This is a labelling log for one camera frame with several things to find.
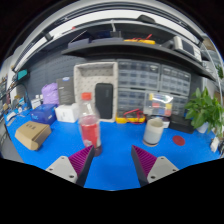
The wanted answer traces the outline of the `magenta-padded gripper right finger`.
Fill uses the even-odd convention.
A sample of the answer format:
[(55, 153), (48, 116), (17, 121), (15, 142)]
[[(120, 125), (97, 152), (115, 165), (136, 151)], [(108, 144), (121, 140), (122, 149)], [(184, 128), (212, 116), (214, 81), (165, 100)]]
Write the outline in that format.
[(131, 156), (141, 186), (153, 183), (178, 171), (178, 168), (166, 157), (156, 157), (137, 146), (132, 146)]

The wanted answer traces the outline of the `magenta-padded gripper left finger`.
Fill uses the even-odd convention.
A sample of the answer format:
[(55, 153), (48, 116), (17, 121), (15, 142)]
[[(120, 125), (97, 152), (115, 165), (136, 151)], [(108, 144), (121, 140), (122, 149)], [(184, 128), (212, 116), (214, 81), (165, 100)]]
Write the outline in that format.
[(47, 171), (83, 187), (85, 185), (94, 154), (94, 147), (88, 146), (69, 157), (60, 156), (47, 168)]

